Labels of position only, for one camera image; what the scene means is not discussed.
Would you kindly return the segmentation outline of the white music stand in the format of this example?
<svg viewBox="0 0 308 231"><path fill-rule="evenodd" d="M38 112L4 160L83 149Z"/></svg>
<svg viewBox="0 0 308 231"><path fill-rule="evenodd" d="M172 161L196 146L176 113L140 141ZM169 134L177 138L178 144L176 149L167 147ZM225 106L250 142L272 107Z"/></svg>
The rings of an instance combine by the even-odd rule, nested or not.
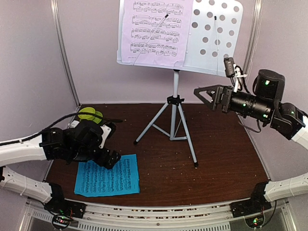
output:
<svg viewBox="0 0 308 231"><path fill-rule="evenodd" d="M184 65L182 68L170 69L173 72L173 93L160 109L163 112L168 106L172 107L170 131L166 132L170 140L178 140L178 128L183 126L183 139L192 141L182 108L184 99L178 94L180 72L223 76L223 59L234 54L243 11L242 4L236 0L193 0Z"/></svg>

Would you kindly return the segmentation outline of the purple sheet music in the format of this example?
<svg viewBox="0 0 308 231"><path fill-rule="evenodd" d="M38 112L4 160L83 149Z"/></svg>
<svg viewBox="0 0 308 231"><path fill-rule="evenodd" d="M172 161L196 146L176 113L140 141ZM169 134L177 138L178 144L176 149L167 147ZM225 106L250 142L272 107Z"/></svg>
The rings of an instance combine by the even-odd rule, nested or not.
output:
<svg viewBox="0 0 308 231"><path fill-rule="evenodd" d="M118 63L182 68L192 13L192 0L120 1Z"/></svg>

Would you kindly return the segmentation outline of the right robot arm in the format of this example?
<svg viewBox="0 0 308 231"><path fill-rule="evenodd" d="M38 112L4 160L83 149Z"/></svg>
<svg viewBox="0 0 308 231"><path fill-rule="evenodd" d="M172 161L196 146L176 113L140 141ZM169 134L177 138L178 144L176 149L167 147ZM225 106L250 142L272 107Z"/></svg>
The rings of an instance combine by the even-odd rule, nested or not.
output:
<svg viewBox="0 0 308 231"><path fill-rule="evenodd" d="M308 115L291 103L282 103L285 77L277 72L260 69L253 83L253 94L234 92L231 86L214 85L197 88L195 96L211 110L218 105L224 113L237 112L252 117L270 127L286 139L308 147ZM307 173L281 181L258 183L247 201L247 209L257 212L266 203L306 194Z"/></svg>

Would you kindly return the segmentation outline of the blue sheet music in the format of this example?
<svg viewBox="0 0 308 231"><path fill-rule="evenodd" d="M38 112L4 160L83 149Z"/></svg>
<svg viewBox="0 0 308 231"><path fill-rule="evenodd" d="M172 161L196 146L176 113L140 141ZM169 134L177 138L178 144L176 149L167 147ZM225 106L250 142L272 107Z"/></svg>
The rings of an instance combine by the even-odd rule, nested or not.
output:
<svg viewBox="0 0 308 231"><path fill-rule="evenodd" d="M138 161L135 154L124 155L112 169L93 161L79 163L74 194L107 197L140 192Z"/></svg>

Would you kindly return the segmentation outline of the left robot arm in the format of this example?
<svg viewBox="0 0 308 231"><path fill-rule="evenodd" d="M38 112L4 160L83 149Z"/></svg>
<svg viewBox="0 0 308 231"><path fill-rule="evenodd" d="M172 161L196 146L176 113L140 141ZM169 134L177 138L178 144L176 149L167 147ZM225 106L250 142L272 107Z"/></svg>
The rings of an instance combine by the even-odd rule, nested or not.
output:
<svg viewBox="0 0 308 231"><path fill-rule="evenodd" d="M112 169L121 156L105 148L106 140L115 130L113 123L99 125L93 121L74 121L67 129L48 128L40 134L0 144L0 186L6 190L50 203L59 214L69 210L60 185L45 183L18 174L8 166L32 160L61 159L72 162L93 161L100 167Z"/></svg>

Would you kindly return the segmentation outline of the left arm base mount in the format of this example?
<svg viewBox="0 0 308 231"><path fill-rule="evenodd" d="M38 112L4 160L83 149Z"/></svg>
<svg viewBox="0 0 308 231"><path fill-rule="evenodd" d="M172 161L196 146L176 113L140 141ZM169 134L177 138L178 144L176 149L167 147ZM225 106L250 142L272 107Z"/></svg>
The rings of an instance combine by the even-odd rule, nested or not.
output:
<svg viewBox="0 0 308 231"><path fill-rule="evenodd" d="M55 229L62 231L69 227L74 218L83 218L85 203L66 200L60 185L55 183L48 185L51 187L51 200L42 204L52 215L51 224Z"/></svg>

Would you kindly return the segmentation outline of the white metronome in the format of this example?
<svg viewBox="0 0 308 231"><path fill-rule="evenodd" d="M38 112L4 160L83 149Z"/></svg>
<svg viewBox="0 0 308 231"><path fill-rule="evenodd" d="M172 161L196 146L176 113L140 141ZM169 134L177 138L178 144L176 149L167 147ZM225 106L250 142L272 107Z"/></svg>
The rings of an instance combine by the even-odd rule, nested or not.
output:
<svg viewBox="0 0 308 231"><path fill-rule="evenodd" d="M74 120L68 125L68 128L75 128L78 124L79 124L79 121Z"/></svg>

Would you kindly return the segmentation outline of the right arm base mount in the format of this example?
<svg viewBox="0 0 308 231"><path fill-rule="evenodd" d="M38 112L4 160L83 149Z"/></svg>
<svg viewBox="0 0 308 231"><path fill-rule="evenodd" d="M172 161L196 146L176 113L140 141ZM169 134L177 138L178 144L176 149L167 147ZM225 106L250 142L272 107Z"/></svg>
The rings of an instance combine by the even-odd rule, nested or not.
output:
<svg viewBox="0 0 308 231"><path fill-rule="evenodd" d="M271 202L265 199L265 187L268 181L257 183L249 199L233 202L230 209L233 218L246 217L257 214L255 217L246 218L245 222L249 228L261 229L268 223L265 218L265 210L271 209Z"/></svg>

